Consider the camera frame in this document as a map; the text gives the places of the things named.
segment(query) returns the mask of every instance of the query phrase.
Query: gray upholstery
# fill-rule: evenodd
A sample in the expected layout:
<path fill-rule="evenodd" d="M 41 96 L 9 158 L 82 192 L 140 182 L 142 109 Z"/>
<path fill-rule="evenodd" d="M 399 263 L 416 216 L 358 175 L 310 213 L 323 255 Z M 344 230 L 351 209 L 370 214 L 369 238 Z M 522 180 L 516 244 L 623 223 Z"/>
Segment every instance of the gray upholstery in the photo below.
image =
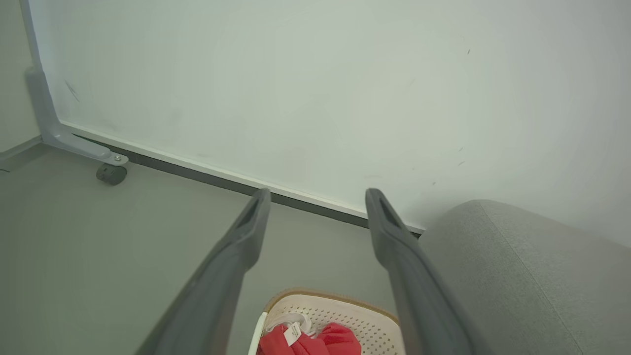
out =
<path fill-rule="evenodd" d="M 475 200 L 418 240 L 497 354 L 631 354 L 631 250 Z"/>

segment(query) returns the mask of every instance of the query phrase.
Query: red cloth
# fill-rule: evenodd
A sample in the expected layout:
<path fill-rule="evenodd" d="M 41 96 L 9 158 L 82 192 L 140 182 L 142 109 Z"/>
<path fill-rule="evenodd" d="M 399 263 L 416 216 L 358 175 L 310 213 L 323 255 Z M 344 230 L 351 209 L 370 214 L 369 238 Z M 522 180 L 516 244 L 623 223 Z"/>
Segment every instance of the red cloth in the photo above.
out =
<path fill-rule="evenodd" d="M 355 334 L 342 325 L 327 325 L 317 339 L 302 334 L 292 346 L 285 340 L 285 325 L 278 325 L 259 342 L 259 355 L 361 355 L 362 345 Z"/>

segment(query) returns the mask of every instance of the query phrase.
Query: perforated basket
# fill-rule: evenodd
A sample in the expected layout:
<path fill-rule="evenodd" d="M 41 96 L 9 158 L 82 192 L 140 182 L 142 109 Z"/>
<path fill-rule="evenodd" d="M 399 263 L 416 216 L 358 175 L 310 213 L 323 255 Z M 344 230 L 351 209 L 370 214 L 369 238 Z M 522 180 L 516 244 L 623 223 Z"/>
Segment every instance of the perforated basket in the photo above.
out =
<path fill-rule="evenodd" d="M 366 355 L 405 355 L 403 338 L 396 317 L 359 300 L 307 289 L 289 289 L 276 295 L 265 307 L 257 324 L 250 355 L 270 321 L 289 313 L 302 313 L 312 322 L 312 330 L 321 332 L 330 323 L 353 331 Z"/>

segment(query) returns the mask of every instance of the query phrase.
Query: gray metal frame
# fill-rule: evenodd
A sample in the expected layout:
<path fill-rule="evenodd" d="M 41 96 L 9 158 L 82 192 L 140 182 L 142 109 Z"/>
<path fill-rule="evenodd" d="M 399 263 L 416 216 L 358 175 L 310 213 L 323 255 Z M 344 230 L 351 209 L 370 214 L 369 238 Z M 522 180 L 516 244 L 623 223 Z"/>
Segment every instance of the gray metal frame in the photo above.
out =
<path fill-rule="evenodd" d="M 42 67 L 42 62 L 37 48 L 37 38 L 33 27 L 30 4 L 28 0 L 20 1 L 22 18 L 27 31 L 28 45 L 33 59 L 33 68 L 25 73 L 28 92 L 35 111 L 35 118 L 42 134 L 42 141 L 53 147 L 61 148 L 72 153 L 77 153 L 88 158 L 96 159 L 110 165 L 122 165 L 129 159 L 125 155 L 115 154 L 102 145 L 75 136 L 67 126 L 59 121 L 55 107 L 50 96 L 48 81 Z"/>

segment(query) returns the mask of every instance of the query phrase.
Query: gray armrest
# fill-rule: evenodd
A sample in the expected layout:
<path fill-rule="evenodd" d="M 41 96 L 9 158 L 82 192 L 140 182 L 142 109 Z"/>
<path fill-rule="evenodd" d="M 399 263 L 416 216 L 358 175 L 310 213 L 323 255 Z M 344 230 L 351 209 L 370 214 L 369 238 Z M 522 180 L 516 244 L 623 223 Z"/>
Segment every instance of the gray armrest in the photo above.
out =
<path fill-rule="evenodd" d="M 629 248 L 487 200 L 418 243 L 496 353 L 629 352 Z"/>

